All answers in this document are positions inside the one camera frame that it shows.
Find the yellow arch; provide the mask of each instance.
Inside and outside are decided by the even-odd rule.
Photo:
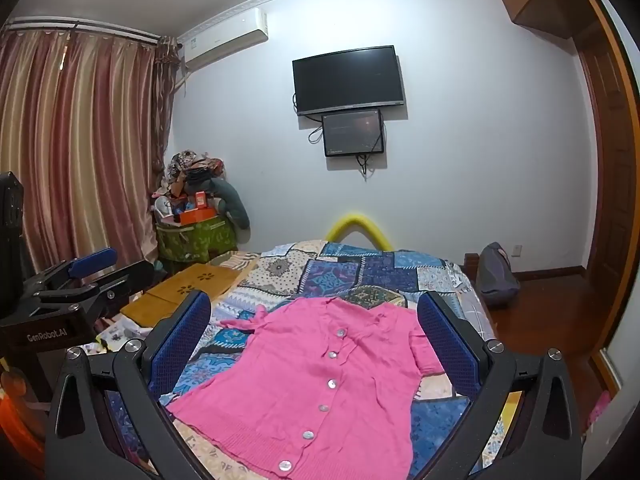
[[[337,242],[342,234],[344,234],[346,229],[352,225],[357,225],[364,229],[372,238],[375,246],[381,251],[394,250],[394,248],[389,243],[389,240],[387,240],[385,235],[382,234],[382,231],[378,229],[378,226],[375,225],[366,216],[357,213],[350,213],[340,218],[331,228],[326,236],[326,239],[330,242]]]

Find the curtain rod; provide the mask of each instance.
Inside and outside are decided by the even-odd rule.
[[[121,27],[113,23],[96,22],[94,20],[76,20],[74,18],[59,18],[57,16],[21,16],[7,20],[6,30],[29,30],[33,28],[61,28],[71,30],[84,30],[87,32],[101,32],[140,41],[152,45],[158,44],[160,36],[136,30],[135,28]]]

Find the blue gripper pad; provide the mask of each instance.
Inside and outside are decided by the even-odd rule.
[[[151,360],[148,390],[155,400],[174,389],[210,317],[211,302],[204,292],[200,292],[164,338]]]
[[[481,387],[478,361],[429,294],[418,300],[418,322],[457,393],[475,400]]]
[[[78,258],[69,266],[68,274],[70,278],[81,280],[82,278],[91,276],[95,272],[114,266],[117,261],[118,253],[116,249],[107,247],[97,253],[89,254],[84,258]]]

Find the patchwork bedspread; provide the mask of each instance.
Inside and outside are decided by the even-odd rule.
[[[222,319],[253,317],[262,304],[267,311],[305,296],[339,296],[363,308],[385,301],[416,309],[428,290],[440,293],[452,311],[468,320],[486,340],[494,333],[478,296],[460,267],[447,260],[413,251],[383,252],[344,244],[310,240],[281,245],[260,255],[254,269],[235,289],[212,305],[212,316],[174,391],[161,397],[163,404],[184,394],[213,375],[230,368],[239,358],[248,336],[220,328]],[[412,411],[412,478],[434,455],[457,423],[468,400],[459,396],[446,375],[422,379]],[[192,451],[215,478],[257,478],[219,449],[176,421]],[[500,420],[477,468],[488,466],[504,439]]]

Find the metal screw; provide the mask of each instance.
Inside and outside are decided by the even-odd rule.
[[[489,339],[489,341],[486,342],[486,346],[494,354],[501,354],[504,352],[504,345],[497,339]]]
[[[547,353],[549,354],[549,357],[551,357],[554,361],[559,361],[560,359],[562,359],[562,352],[557,348],[550,348],[549,352]]]
[[[137,352],[138,350],[140,350],[140,347],[142,346],[142,341],[140,341],[140,339],[129,339],[126,343],[124,343],[124,349],[127,352]]]
[[[80,357],[80,354],[84,352],[79,346],[72,346],[66,351],[66,357],[68,359],[77,359]]]

